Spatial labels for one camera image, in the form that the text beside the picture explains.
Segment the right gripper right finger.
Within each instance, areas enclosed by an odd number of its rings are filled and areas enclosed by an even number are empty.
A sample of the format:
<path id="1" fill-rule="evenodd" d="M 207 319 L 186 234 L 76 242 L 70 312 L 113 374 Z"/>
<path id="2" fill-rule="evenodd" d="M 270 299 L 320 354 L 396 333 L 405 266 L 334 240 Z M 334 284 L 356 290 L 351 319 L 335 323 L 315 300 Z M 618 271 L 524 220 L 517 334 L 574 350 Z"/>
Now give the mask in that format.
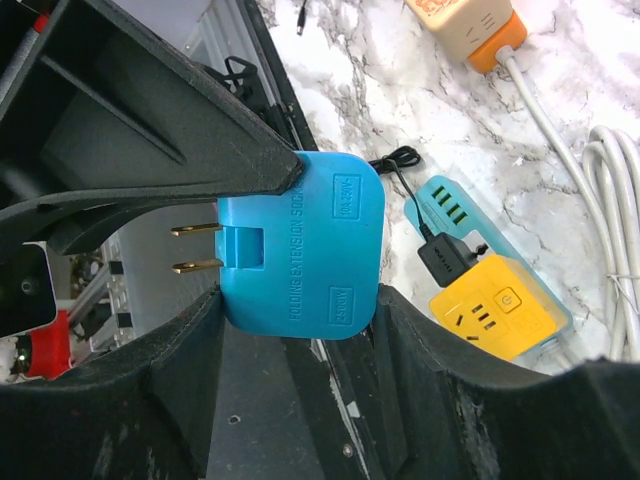
<path id="1" fill-rule="evenodd" d="M 556 376 L 500 360 L 381 286 L 373 321 L 396 479 L 635 479 L 639 368 Z"/>

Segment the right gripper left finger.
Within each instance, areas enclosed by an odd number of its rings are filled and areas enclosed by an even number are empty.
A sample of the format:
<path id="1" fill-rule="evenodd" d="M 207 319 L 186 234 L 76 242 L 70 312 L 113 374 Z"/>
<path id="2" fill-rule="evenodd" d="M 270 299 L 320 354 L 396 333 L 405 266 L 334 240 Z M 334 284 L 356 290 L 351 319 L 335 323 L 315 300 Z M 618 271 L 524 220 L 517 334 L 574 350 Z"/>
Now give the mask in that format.
<path id="1" fill-rule="evenodd" d="M 54 380 L 2 387 L 2 478 L 204 478 L 224 328 L 213 288 Z"/>

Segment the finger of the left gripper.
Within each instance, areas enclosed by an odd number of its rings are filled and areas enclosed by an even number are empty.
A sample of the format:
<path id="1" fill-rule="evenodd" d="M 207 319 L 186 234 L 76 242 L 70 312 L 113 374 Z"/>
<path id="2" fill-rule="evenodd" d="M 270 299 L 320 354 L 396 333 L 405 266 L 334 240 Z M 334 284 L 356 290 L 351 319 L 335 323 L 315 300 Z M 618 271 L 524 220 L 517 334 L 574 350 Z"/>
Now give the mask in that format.
<path id="1" fill-rule="evenodd" d="M 224 86 L 110 1 L 60 1 L 1 105 L 1 157 L 57 191 L 280 194 L 294 151 Z"/>
<path id="2" fill-rule="evenodd" d="M 159 208 L 206 203 L 235 194 L 233 182 L 82 187 L 11 182 L 13 202 L 1 208 L 1 253 L 13 255 L 25 242 L 45 241 L 56 253 L 95 249 L 131 220 Z"/>

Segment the yellow cube socket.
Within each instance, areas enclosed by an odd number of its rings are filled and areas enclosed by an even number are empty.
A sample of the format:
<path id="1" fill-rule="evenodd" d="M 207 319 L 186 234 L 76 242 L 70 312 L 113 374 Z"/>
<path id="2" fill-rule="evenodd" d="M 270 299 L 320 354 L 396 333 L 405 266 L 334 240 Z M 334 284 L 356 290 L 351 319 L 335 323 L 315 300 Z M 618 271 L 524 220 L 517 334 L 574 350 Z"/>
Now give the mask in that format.
<path id="1" fill-rule="evenodd" d="M 511 361 L 564 329 L 570 316 L 516 259 L 492 254 L 434 296 L 438 323 Z"/>

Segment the teal power strip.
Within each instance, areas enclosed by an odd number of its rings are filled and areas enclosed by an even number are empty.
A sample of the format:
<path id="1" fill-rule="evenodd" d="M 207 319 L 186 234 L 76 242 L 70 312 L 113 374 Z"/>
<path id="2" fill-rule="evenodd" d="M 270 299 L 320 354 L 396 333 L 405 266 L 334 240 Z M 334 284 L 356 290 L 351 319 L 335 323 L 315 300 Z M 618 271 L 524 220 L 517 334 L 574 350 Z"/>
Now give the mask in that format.
<path id="1" fill-rule="evenodd" d="M 559 335 L 572 325 L 572 314 L 462 186 L 444 176 L 436 175 L 416 192 L 416 199 L 416 203 L 408 201 L 404 209 L 412 225 L 418 228 L 419 221 L 423 220 L 433 233 L 444 232 L 463 242 L 473 254 L 475 265 L 492 254 L 516 259 L 524 265 L 540 286 L 570 316 L 564 329 L 528 351 L 539 350 L 551 356 L 561 368 L 571 367 L 573 362 L 563 352 Z"/>

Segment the blue charger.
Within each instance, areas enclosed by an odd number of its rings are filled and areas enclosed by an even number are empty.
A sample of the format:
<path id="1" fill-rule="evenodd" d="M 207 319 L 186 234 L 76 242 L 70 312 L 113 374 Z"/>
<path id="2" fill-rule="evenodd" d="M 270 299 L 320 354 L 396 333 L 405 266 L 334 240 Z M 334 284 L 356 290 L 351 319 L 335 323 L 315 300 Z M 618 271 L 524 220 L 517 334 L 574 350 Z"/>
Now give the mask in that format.
<path id="1" fill-rule="evenodd" d="M 376 309 L 385 192 L 375 169 L 350 154 L 300 152 L 304 172 L 280 196 L 220 198 L 215 256 L 174 265 L 179 274 L 216 268 L 224 311 L 252 335 L 343 340 Z"/>

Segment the orange power strip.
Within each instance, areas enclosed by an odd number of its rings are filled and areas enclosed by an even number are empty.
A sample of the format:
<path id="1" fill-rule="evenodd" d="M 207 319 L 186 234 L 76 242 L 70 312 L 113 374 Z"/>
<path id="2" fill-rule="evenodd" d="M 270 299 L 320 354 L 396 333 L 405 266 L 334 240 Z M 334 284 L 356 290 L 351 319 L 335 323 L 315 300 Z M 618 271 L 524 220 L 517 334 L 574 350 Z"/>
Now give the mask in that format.
<path id="1" fill-rule="evenodd" d="M 498 65 L 497 53 L 503 47 L 519 49 L 525 42 L 528 31 L 515 10 L 509 20 L 467 59 L 470 66 L 480 74 L 487 74 Z"/>

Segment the beige cube socket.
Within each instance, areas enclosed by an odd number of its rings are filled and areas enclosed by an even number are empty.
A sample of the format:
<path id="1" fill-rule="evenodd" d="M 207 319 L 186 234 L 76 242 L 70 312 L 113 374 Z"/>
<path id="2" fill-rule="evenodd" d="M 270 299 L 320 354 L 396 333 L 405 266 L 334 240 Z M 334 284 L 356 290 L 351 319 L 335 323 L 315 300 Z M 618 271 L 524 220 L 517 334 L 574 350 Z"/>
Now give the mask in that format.
<path id="1" fill-rule="evenodd" d="M 509 0 L 407 0 L 445 54 L 463 61 L 511 19 Z"/>

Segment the black power adapter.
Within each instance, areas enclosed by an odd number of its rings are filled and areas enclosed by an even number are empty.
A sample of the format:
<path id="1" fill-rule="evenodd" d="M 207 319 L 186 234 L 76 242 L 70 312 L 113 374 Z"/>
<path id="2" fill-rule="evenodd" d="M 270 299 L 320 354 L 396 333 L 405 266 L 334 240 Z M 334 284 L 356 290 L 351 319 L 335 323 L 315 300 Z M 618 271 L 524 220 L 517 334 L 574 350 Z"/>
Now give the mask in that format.
<path id="1" fill-rule="evenodd" d="M 308 0 L 302 1 L 300 11 L 298 14 L 297 24 L 296 24 L 296 34 L 298 36 L 301 36 L 305 29 L 306 19 L 307 19 L 307 4 L 308 4 Z"/>

